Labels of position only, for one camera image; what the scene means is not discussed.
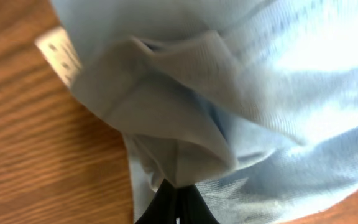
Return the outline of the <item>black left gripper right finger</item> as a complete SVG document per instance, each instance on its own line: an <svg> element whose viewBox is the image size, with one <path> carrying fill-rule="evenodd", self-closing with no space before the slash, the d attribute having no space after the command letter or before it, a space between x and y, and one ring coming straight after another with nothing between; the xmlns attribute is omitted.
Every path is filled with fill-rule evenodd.
<svg viewBox="0 0 358 224"><path fill-rule="evenodd" d="M179 224L219 224L195 185L180 188L177 202Z"/></svg>

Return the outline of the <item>light blue printed t-shirt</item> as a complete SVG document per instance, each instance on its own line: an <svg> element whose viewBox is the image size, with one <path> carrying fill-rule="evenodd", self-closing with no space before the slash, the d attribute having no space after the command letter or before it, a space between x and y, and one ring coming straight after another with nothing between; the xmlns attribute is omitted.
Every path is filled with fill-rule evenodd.
<svg viewBox="0 0 358 224"><path fill-rule="evenodd" d="M164 179L177 198L195 185L219 223L286 222L358 191L358 0L52 7L60 27L37 44L122 134L135 222Z"/></svg>

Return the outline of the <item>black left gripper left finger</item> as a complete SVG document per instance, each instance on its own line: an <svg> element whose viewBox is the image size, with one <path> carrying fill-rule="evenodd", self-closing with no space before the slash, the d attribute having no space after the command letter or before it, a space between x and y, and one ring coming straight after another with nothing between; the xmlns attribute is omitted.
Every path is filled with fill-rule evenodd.
<svg viewBox="0 0 358 224"><path fill-rule="evenodd" d="M153 200L135 224L176 224L177 189L163 180Z"/></svg>

